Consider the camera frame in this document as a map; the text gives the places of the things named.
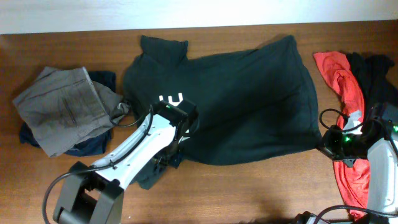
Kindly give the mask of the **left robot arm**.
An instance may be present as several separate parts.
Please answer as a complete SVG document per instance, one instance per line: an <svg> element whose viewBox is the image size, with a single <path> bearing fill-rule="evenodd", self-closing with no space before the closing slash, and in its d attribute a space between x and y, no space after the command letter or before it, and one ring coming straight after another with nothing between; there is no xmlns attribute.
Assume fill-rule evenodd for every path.
<svg viewBox="0 0 398 224"><path fill-rule="evenodd" d="M150 162L175 166L178 145L198 119L197 107L160 101L141 125L114 151L87 166L77 162L57 177L63 186L53 212L56 223L120 223L124 193Z"/></svg>

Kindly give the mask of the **navy blue folded garment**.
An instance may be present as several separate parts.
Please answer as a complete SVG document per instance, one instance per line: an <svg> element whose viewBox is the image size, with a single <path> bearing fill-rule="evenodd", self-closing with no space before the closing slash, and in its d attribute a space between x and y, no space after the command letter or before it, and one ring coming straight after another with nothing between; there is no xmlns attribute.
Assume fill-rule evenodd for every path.
<svg viewBox="0 0 398 224"><path fill-rule="evenodd" d="M116 74L110 71L89 71L88 72L93 82L100 83L108 87L111 91L116 91ZM107 143L111 140L111 130L100 134L95 138L89 138L86 141L75 144L71 149L65 152L69 156L96 156L104 154ZM30 127L23 123L19 131L19 141L21 144L30 144L33 147L40 148L40 145L35 140Z"/></svg>

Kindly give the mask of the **dark green Nike t-shirt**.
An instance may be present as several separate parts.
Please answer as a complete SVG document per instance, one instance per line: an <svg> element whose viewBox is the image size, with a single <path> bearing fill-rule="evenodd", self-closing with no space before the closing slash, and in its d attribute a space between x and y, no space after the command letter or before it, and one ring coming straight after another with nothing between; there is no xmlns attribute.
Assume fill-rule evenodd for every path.
<svg viewBox="0 0 398 224"><path fill-rule="evenodd" d="M189 100L198 122L178 160L225 166L314 149L321 141L312 78L293 36L258 49L187 57L188 42L142 36L124 97L140 118L161 100Z"/></svg>

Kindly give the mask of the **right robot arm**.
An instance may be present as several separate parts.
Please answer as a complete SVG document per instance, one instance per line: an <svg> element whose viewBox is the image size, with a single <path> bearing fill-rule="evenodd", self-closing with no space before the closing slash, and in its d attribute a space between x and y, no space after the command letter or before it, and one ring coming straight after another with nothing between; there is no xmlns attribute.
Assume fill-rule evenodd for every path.
<svg viewBox="0 0 398 224"><path fill-rule="evenodd" d="M319 150L333 161L353 167L358 159L370 165L368 205L366 208L335 205L318 215L299 213L291 223L328 223L323 216L333 210L356 210L365 216L355 223L397 223L397 107L390 103L374 105L359 125L341 129L327 127Z"/></svg>

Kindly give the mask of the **black garment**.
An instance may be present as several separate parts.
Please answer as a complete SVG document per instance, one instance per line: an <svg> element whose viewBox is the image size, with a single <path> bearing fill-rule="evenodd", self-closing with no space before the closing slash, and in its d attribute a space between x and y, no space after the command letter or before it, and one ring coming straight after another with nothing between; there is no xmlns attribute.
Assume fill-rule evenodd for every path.
<svg viewBox="0 0 398 224"><path fill-rule="evenodd" d="M389 69L395 65L393 60L386 55L364 58L356 52L346 54L346 58L364 96L365 116L377 103L397 107L397 88L386 78Z"/></svg>

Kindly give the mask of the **grey folded trousers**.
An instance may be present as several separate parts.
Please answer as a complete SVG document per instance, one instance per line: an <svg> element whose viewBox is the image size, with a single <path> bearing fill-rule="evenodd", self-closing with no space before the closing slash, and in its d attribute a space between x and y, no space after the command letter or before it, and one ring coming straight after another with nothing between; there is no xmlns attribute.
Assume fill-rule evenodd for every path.
<svg viewBox="0 0 398 224"><path fill-rule="evenodd" d="M86 68L45 67L33 84L12 101L35 140L49 157L111 130L110 118L122 96L93 82Z"/></svg>

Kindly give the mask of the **red garment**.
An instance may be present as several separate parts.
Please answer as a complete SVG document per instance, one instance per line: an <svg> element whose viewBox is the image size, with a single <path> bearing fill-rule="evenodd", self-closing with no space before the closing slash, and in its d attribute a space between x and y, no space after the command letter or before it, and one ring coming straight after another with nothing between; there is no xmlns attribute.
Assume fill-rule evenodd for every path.
<svg viewBox="0 0 398 224"><path fill-rule="evenodd" d="M359 84L351 72L346 55L340 52L319 52L313 55L326 84L341 97L343 114L360 112L357 123L364 120L365 101ZM353 167L341 161L333 163L335 179L346 205L366 208L369 198L370 165L358 159Z"/></svg>

